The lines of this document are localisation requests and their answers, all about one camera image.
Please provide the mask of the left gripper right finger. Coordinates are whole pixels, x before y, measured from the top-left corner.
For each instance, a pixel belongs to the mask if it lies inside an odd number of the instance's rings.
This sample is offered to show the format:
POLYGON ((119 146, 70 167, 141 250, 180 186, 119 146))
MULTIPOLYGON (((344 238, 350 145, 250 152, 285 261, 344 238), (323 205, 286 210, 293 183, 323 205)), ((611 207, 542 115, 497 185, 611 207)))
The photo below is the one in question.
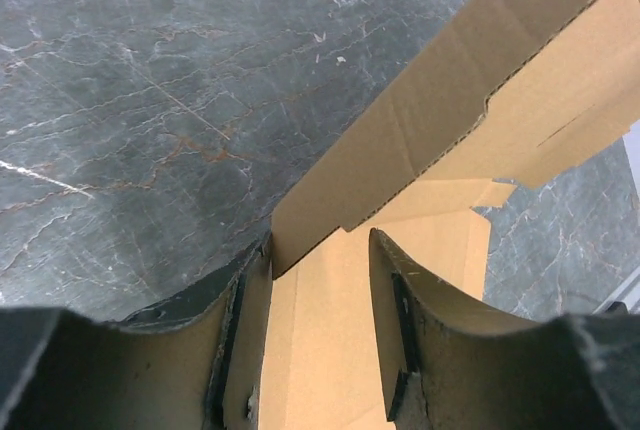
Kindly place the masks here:
POLYGON ((388 421, 399 429, 635 429, 639 318, 622 309, 545 322, 487 305, 369 235, 388 421))

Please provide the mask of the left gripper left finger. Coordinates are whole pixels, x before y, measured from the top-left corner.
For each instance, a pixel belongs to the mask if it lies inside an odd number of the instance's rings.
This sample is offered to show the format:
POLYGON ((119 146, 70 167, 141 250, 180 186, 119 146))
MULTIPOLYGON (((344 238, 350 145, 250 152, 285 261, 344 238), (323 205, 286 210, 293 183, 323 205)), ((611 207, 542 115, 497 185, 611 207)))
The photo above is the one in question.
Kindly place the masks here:
POLYGON ((253 429, 271 242, 121 321, 61 307, 1 312, 5 429, 253 429))

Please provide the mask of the brown cardboard box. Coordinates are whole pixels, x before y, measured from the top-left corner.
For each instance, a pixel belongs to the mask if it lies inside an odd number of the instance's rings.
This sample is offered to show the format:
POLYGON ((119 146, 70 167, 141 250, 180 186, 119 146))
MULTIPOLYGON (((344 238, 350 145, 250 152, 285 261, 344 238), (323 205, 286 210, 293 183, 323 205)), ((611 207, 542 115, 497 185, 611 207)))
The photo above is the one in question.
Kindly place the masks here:
POLYGON ((368 237, 473 300, 517 184, 639 118, 639 0, 471 0, 276 206, 262 429, 383 429, 368 237))

